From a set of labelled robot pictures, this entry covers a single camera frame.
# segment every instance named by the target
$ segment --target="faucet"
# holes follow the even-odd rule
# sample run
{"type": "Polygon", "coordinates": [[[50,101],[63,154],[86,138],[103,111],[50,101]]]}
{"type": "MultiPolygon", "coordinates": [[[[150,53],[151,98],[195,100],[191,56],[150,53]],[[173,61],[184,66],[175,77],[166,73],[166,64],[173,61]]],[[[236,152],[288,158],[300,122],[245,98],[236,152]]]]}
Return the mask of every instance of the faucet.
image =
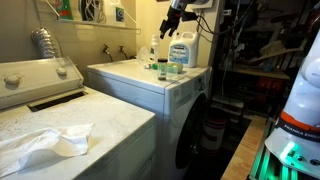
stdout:
{"type": "Polygon", "coordinates": [[[119,52],[122,53],[124,55],[124,57],[126,57],[126,59],[128,59],[127,54],[123,50],[124,46],[119,46],[119,47],[120,47],[120,51],[119,52]]]}
{"type": "Polygon", "coordinates": [[[110,54],[110,52],[109,52],[109,46],[108,46],[108,45],[104,44],[104,48],[103,48],[103,51],[102,51],[102,52],[103,52],[103,53],[106,53],[106,54],[109,56],[111,62],[113,62],[112,56],[111,56],[111,54],[110,54]]]}

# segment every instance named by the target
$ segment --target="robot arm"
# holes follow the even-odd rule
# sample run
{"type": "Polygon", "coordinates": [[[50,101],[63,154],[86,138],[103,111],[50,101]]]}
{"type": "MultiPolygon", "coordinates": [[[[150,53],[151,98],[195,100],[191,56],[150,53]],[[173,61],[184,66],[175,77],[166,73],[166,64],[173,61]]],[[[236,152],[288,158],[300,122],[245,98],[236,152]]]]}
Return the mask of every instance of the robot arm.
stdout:
{"type": "Polygon", "coordinates": [[[188,4],[204,4],[207,0],[172,0],[169,7],[167,20],[163,20],[160,26],[160,38],[163,39],[165,33],[170,29],[169,36],[178,28],[180,18],[182,21],[196,20],[198,17],[194,12],[186,12],[188,4]]]}

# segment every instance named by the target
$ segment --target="coiled hose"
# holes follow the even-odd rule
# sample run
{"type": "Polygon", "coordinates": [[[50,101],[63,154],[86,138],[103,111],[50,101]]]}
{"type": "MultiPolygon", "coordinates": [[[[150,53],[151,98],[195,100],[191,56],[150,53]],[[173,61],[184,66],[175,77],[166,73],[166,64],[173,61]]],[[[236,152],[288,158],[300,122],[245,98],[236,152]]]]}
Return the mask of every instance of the coiled hose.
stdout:
{"type": "Polygon", "coordinates": [[[47,29],[37,28],[33,30],[31,38],[37,44],[41,58],[50,59],[63,56],[58,38],[47,29]]]}

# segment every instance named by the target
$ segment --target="dryer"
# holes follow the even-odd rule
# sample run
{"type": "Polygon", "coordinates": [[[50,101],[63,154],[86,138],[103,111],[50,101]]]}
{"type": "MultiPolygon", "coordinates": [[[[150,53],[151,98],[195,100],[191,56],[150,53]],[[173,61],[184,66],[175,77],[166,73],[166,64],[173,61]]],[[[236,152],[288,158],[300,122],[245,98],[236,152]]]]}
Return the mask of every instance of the dryer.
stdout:
{"type": "Polygon", "coordinates": [[[83,86],[67,57],[0,63],[0,77],[0,143],[43,128],[94,124],[86,154],[32,154],[32,166],[4,177],[0,166],[1,179],[151,179],[154,113],[83,86]]]}
{"type": "Polygon", "coordinates": [[[156,172],[153,179],[182,179],[192,157],[205,116],[211,69],[184,68],[166,81],[136,60],[87,67],[89,86],[156,113],[156,172]]]}

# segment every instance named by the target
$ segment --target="white cloth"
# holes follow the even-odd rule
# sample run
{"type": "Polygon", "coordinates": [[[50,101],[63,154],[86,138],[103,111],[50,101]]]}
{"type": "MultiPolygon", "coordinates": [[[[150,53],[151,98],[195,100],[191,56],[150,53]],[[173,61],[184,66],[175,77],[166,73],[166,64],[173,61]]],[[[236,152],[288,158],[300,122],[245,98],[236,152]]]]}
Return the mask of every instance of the white cloth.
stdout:
{"type": "Polygon", "coordinates": [[[45,128],[0,141],[0,177],[23,169],[37,150],[50,150],[64,157],[87,153],[92,127],[93,124],[45,128]]]}

